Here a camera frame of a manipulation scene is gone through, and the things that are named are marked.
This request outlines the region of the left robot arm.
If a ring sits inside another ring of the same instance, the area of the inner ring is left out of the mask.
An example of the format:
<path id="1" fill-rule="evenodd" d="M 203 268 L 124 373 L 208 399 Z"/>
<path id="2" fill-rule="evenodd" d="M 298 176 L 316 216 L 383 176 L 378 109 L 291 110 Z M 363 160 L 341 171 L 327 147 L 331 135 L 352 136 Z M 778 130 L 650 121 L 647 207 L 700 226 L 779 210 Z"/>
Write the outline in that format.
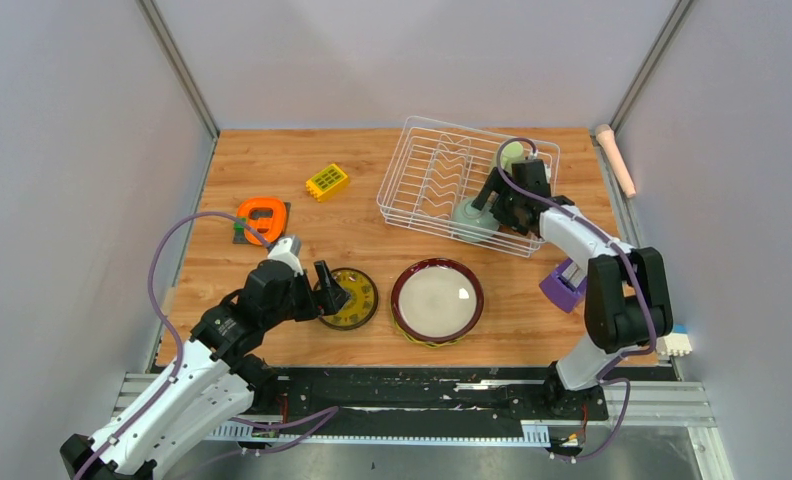
<path id="1" fill-rule="evenodd" d="M 264 260 L 244 286 L 206 310 L 178 357 L 110 423 L 74 434 L 60 448 L 71 479 L 159 479 L 185 452 L 233 416 L 270 411 L 275 371 L 253 351 L 285 321 L 338 313 L 350 295 L 327 264 L 318 282 L 282 261 Z"/>

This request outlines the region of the yellow dotted plate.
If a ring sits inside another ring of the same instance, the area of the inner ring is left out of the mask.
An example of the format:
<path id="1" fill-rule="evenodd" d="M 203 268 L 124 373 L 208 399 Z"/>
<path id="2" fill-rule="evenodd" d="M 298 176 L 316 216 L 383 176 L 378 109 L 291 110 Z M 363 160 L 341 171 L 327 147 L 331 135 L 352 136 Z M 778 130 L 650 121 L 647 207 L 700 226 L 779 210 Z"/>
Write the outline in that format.
<path id="1" fill-rule="evenodd" d="M 443 348 L 443 347 L 454 346 L 454 345 L 457 345 L 458 343 L 460 343 L 465 338 L 465 336 L 460 336 L 460 337 L 457 337 L 457 338 L 455 338 L 453 340 L 442 341 L 442 342 L 441 341 L 426 341 L 426 340 L 420 340 L 420 339 L 412 336 L 405 329 L 400 327 L 398 324 L 394 324 L 394 328 L 408 342 L 410 342 L 412 344 L 415 344 L 415 345 L 420 345 L 420 346 L 423 346 L 423 347 L 426 347 L 426 348 L 429 348 L 429 349 L 438 349 L 438 348 Z"/>

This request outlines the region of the brown-rimmed white plate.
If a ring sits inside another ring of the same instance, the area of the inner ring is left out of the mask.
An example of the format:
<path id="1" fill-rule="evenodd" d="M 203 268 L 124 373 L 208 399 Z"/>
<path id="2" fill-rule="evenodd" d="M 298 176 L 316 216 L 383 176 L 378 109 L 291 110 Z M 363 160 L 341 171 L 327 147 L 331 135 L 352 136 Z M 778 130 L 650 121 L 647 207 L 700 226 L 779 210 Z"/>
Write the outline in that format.
<path id="1" fill-rule="evenodd" d="M 485 304 L 477 276 L 460 262 L 428 258 L 405 269 L 390 295 L 394 324 L 426 341 L 448 341 L 467 335 Z"/>

